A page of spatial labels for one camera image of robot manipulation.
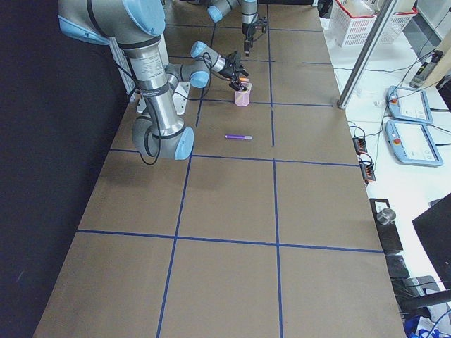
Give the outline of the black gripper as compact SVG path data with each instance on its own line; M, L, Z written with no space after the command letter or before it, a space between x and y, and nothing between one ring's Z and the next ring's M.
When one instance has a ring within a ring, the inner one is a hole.
M246 71L243 64L241 64L241 55L239 51L234 51L225 57L225 66L221 71L221 75L230 80L229 86L233 90L242 89L240 80L248 80L249 73Z
M250 56L250 50L254 46L254 41L258 40L259 37L255 38L257 30L260 29L262 34L266 34L267 31L267 18L266 17L254 17L249 19L248 23L242 22L242 33L245 36L244 40L244 52L245 56Z

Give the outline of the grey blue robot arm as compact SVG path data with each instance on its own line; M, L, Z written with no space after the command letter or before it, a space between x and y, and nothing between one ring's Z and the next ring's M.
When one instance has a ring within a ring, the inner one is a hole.
M259 15L258 1L252 0L213 0L206 2L207 13L214 23L220 22L234 9L241 11L241 28L244 35L243 49L246 57L250 56L254 42L257 40L255 34L260 29L264 35L268 28L266 17Z
M163 64L159 44L166 18L160 1L59 1L58 19L66 36L100 45L114 38L127 56L131 78L146 104L132 129L133 143L142 157L185 160L190 156L194 131L173 101L180 82L201 89L217 73L235 91L246 89L240 78L249 74L237 51L222 56L197 41L190 52L194 63Z

